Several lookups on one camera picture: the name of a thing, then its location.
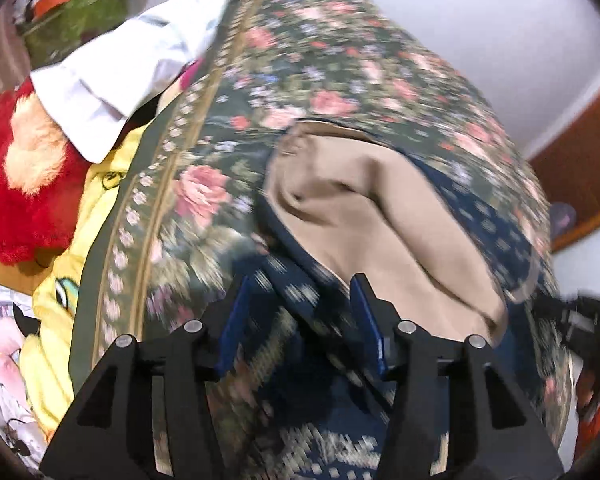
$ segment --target tan cloth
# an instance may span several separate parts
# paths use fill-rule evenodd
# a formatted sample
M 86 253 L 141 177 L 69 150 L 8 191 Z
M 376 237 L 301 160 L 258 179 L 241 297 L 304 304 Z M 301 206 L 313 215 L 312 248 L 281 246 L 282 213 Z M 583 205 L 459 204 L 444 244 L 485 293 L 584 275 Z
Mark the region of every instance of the tan cloth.
M 498 342 L 507 311 L 468 235 L 420 171 L 363 132 L 300 121 L 265 182 L 296 241 L 345 284 L 364 272 L 376 296 L 436 336 Z

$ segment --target navy blue fabric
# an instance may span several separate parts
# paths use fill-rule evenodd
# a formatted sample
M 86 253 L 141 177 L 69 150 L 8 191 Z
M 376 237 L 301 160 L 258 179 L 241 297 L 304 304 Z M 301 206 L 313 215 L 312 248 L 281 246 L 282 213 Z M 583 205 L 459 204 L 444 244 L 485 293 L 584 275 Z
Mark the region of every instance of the navy blue fabric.
M 310 256 L 303 263 L 307 267 L 315 265 Z M 287 310 L 302 325 L 285 343 L 283 363 L 256 394 L 270 417 L 256 431 L 248 452 L 251 466 L 262 469 L 265 462 L 275 462 L 275 457 L 291 452 L 290 439 L 294 438 L 311 441 L 308 455 L 317 464 L 324 453 L 320 442 L 327 438 L 332 443 L 339 441 L 336 447 L 340 453 L 347 446 L 357 453 L 357 460 L 362 463 L 347 465 L 347 472 L 355 471 L 358 478 L 364 478 L 365 473 L 371 474 L 378 465 L 386 433 L 390 402 L 386 398 L 378 402 L 378 397 L 390 392 L 393 384 L 381 383 L 381 391 L 365 383 L 349 347 L 330 348 L 324 336 L 326 325 L 317 315 L 318 297 L 324 301 L 326 296 L 336 293 L 341 301 L 331 303 L 331 309 L 342 311 L 348 306 L 346 295 L 337 281 L 315 269 L 314 276 L 322 282 L 314 279 L 285 251 L 250 264 L 251 273 L 245 280 L 248 289 L 244 288 L 248 294 L 239 294 L 235 300 L 235 308 L 240 312 L 244 311 L 245 300 L 248 302 L 250 318 L 242 338 L 245 358 L 260 347 L 262 334 L 270 332 L 279 308 Z M 259 342 L 253 337 L 256 332 L 260 334 Z M 349 442 L 347 439 L 351 438 L 356 440 Z M 277 471 L 285 478 L 282 470 Z M 333 477 L 328 470 L 307 473 L 311 473 L 308 478 Z
M 219 359 L 214 367 L 219 377 L 234 367 L 235 355 L 244 336 L 250 310 L 250 278 L 243 278 L 235 297 L 234 308 L 219 341 Z
M 371 306 L 368 304 L 356 279 L 351 280 L 349 299 L 351 313 L 362 338 L 364 366 L 374 371 L 378 378 L 385 377 L 388 372 L 388 365 L 384 360 L 384 340 L 371 312 Z

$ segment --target red plush toy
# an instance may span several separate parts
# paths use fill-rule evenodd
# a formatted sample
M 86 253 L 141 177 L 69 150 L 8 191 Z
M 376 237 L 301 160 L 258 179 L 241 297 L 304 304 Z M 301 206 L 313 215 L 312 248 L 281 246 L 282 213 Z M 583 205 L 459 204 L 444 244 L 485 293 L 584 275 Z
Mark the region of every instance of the red plush toy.
M 0 261 L 64 250 L 90 163 L 48 116 L 31 80 L 0 95 Z

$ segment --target yellow fabric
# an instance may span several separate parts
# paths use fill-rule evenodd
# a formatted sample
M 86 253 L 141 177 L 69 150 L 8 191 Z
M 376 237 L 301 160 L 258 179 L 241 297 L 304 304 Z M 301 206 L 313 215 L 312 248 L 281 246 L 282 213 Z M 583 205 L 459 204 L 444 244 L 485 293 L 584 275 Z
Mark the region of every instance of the yellow fabric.
M 47 437 L 53 435 L 74 398 L 68 363 L 84 261 L 113 208 L 118 183 L 128 171 L 145 128 L 146 125 L 129 132 L 118 149 L 89 168 L 74 240 L 55 259 L 51 274 L 33 294 L 33 312 L 40 318 L 40 333 L 25 339 L 20 371 L 33 414 Z

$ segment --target pink fabric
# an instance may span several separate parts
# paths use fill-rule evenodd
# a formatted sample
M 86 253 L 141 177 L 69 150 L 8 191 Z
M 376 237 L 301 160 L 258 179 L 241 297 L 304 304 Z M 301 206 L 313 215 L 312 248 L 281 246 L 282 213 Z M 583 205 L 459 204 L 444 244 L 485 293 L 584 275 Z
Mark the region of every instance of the pink fabric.
M 6 355 L 0 355 L 0 383 L 22 406 L 27 405 L 27 392 L 18 365 Z
M 6 356 L 20 350 L 24 336 L 13 317 L 0 319 L 0 353 Z
M 207 227 L 220 205 L 231 200 L 231 195 L 224 189 L 228 179 L 209 166 L 191 166 L 183 171 L 180 180 L 173 181 L 178 196 L 176 212 L 183 216 L 189 214 L 200 227 Z
M 184 90 L 185 88 L 188 88 L 189 85 L 191 85 L 191 83 L 193 82 L 193 78 L 195 77 L 196 72 L 198 71 L 198 67 L 200 66 L 201 61 L 202 59 L 194 61 L 189 66 L 189 68 L 187 68 L 182 73 L 182 76 L 180 76 L 180 90 Z

